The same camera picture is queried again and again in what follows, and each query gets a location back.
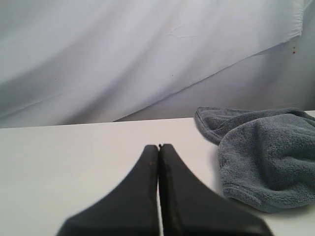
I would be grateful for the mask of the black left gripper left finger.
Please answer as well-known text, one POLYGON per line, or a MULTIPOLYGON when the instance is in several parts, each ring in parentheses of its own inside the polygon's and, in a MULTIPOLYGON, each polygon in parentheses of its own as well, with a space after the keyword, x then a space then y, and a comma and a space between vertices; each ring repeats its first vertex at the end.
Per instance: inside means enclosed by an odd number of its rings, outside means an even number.
POLYGON ((147 145, 128 175, 108 195, 68 218, 60 236, 158 235, 158 148, 147 145))

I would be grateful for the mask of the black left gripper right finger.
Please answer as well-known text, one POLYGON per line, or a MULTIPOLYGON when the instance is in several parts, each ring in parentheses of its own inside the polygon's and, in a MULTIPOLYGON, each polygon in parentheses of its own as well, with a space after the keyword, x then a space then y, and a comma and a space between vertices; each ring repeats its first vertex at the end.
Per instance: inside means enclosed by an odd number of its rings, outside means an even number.
POLYGON ((165 236, 265 236, 266 223, 203 184, 171 144, 160 146, 158 187, 165 236))

